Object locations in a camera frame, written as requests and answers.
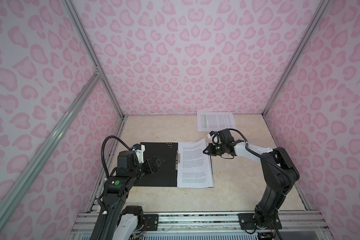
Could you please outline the blue black file folder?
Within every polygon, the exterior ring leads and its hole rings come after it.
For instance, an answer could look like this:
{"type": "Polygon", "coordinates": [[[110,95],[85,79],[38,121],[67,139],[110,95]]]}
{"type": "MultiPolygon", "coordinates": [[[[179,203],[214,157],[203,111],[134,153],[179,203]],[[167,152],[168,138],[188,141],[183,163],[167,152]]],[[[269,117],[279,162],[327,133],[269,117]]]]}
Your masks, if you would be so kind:
{"type": "Polygon", "coordinates": [[[135,185],[138,187],[214,187],[211,158],[203,154],[204,139],[198,142],[141,143],[152,171],[135,185]]]}

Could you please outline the green highlighted paper sheet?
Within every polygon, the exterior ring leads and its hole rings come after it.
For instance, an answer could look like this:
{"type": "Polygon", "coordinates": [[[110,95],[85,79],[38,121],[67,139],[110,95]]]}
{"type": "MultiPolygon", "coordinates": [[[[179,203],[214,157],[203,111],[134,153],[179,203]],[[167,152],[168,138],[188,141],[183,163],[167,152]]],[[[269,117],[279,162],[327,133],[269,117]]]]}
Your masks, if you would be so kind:
{"type": "Polygon", "coordinates": [[[233,113],[228,112],[197,112],[197,123],[199,132],[217,132],[237,127],[233,113]]]}

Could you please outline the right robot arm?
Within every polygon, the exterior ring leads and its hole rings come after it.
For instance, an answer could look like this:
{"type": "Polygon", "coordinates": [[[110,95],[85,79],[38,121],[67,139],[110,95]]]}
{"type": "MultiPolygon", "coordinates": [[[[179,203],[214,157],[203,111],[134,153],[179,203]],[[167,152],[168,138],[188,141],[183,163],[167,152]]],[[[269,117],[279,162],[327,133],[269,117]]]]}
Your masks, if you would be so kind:
{"type": "Polygon", "coordinates": [[[286,149],[252,145],[236,129],[211,131],[208,138],[212,142],[203,150],[205,155],[223,157],[227,154],[232,158],[243,157],[261,164],[266,189],[255,207],[252,222],[257,229],[270,227],[276,222],[280,207],[300,179],[300,174],[286,149]]]}

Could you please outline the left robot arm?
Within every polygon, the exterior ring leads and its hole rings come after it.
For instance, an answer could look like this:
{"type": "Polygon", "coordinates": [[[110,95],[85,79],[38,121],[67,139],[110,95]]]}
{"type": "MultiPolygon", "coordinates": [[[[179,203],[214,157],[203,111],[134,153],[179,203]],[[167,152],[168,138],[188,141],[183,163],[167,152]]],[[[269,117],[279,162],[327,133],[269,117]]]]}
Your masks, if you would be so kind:
{"type": "Polygon", "coordinates": [[[102,212],[94,227],[92,240],[111,238],[131,188],[143,176],[158,172],[164,161],[162,158],[152,157],[140,163],[135,151],[119,153],[118,166],[105,181],[104,190],[98,199],[102,212]]]}

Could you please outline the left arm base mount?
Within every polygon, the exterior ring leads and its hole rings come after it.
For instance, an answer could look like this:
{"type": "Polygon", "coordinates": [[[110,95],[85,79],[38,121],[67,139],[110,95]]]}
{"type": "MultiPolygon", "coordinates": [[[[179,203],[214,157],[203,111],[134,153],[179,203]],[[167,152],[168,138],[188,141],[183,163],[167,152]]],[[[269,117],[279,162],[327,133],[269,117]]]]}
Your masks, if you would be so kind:
{"type": "Polygon", "coordinates": [[[159,224],[158,214],[144,213],[142,206],[126,206],[122,211],[118,227],[133,227],[134,231],[157,231],[159,224]]]}

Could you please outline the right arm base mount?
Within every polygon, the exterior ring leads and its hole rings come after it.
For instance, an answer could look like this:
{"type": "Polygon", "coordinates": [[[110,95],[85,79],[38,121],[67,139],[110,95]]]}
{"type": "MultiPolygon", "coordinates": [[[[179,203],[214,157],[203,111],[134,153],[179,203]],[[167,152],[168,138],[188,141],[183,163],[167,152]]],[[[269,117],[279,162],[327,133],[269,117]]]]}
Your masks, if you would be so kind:
{"type": "Polygon", "coordinates": [[[260,230],[281,230],[282,224],[278,212],[273,211],[270,215],[261,213],[241,213],[238,214],[241,230],[260,231],[260,230]]]}

